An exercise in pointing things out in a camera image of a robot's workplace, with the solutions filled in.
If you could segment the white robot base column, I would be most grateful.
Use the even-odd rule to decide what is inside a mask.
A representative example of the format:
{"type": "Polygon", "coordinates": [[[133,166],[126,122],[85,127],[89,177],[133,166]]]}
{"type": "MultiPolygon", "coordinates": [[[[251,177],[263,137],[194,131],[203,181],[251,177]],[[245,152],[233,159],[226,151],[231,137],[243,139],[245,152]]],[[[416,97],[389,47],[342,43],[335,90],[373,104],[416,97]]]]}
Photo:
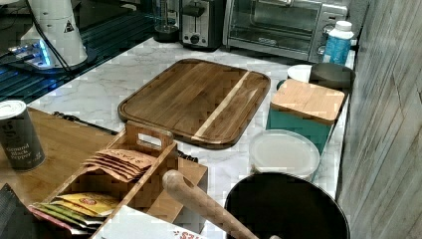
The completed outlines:
{"type": "Polygon", "coordinates": [[[41,70],[72,70],[88,58],[71,0],[25,0],[33,25],[20,44],[8,49],[41,70]]]}

